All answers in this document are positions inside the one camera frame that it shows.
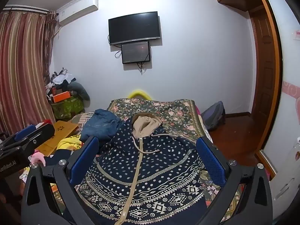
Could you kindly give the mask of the small black wall monitor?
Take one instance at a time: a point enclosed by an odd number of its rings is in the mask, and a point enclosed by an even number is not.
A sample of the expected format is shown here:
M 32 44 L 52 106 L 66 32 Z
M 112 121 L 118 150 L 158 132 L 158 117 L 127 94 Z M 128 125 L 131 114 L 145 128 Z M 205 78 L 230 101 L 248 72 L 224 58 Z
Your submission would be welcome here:
M 121 57 L 123 64 L 149 62 L 151 60 L 149 41 L 122 44 Z

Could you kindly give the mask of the yellow cartoon blanket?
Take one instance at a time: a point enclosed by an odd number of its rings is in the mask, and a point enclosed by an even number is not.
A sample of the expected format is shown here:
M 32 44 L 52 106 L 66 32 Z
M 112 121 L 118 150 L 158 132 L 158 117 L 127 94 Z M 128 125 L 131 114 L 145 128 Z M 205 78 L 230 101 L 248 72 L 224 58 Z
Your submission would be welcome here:
M 81 135 L 73 135 L 68 138 L 64 138 L 57 144 L 57 150 L 65 149 L 70 151 L 78 150 L 82 147 L 82 142 L 80 141 Z

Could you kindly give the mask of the blue denim garment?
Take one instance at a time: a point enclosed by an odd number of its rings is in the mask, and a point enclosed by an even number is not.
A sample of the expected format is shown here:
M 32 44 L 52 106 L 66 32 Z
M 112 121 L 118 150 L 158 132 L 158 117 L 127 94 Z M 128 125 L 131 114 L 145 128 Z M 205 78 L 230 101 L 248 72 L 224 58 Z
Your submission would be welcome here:
M 100 144 L 108 143 L 121 127 L 123 121 L 114 113 L 98 109 L 93 116 L 84 124 L 80 141 L 85 142 L 90 136 L 98 139 Z

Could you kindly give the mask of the striped red curtain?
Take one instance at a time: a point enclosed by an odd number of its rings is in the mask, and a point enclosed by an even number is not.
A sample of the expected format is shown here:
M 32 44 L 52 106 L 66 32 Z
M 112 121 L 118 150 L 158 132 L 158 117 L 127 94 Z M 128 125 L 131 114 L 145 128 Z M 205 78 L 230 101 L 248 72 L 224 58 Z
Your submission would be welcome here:
M 46 96 L 56 12 L 1 12 L 1 131 L 55 121 Z

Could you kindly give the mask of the grey purple backpack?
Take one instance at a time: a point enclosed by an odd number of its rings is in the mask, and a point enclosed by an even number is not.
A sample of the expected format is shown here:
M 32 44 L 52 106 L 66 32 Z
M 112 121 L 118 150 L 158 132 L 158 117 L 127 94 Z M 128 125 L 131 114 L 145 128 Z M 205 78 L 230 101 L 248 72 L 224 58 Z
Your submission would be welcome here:
M 215 130 L 225 123 L 225 108 L 222 101 L 218 101 L 207 108 L 202 114 L 202 120 L 208 131 Z

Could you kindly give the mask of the white air conditioner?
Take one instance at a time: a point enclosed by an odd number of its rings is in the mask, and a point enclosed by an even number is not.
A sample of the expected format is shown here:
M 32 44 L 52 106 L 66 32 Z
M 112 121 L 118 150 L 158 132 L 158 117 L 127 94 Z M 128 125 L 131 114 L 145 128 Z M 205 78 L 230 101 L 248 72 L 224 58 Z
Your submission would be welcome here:
M 98 0 L 80 0 L 59 12 L 59 25 L 65 26 L 98 10 Z

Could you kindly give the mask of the orange box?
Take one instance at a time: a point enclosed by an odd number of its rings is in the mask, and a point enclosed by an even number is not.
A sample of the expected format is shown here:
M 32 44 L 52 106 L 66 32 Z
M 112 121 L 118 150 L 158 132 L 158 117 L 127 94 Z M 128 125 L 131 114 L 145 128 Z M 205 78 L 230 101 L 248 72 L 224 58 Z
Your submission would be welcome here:
M 66 91 L 66 92 L 62 92 L 60 94 L 56 94 L 56 95 L 52 96 L 51 100 L 52 100 L 53 103 L 58 103 L 60 101 L 66 100 L 66 99 L 68 99 L 70 97 L 71 97 L 70 92 Z

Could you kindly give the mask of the brown wooden door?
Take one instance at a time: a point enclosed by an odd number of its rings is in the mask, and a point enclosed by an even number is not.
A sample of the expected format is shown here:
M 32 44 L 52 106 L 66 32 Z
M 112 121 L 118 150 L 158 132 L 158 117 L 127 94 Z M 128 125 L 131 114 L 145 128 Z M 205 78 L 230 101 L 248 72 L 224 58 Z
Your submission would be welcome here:
M 256 148 L 259 160 L 275 172 L 263 149 L 269 140 L 278 112 L 282 86 L 282 47 L 276 18 L 269 0 L 249 10 L 256 49 L 256 84 L 252 114 L 262 135 Z

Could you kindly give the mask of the yellow headboard edge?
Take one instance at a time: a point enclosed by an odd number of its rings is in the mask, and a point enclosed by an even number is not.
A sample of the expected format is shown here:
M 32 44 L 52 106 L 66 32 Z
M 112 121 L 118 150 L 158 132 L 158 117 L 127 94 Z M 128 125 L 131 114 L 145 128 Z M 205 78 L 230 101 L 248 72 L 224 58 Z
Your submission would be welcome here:
M 134 90 L 132 91 L 128 96 L 128 99 L 144 99 L 144 100 L 148 100 L 151 101 L 152 98 L 143 90 Z

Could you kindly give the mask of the black wall television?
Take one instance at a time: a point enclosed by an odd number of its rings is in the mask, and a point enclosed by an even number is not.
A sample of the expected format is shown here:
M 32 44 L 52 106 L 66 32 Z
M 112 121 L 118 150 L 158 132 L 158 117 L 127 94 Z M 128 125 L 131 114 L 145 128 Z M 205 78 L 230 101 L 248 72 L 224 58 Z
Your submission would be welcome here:
M 161 38 L 157 11 L 111 18 L 108 20 L 108 30 L 110 45 Z

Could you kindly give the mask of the pink plush toy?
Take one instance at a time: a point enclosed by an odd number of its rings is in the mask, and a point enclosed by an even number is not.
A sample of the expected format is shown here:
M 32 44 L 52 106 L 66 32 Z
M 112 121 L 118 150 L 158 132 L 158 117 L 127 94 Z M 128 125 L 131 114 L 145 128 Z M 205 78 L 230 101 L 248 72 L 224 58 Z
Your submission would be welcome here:
M 38 150 L 35 150 L 31 155 L 30 159 L 31 164 L 41 163 L 44 167 L 46 166 L 45 155 Z

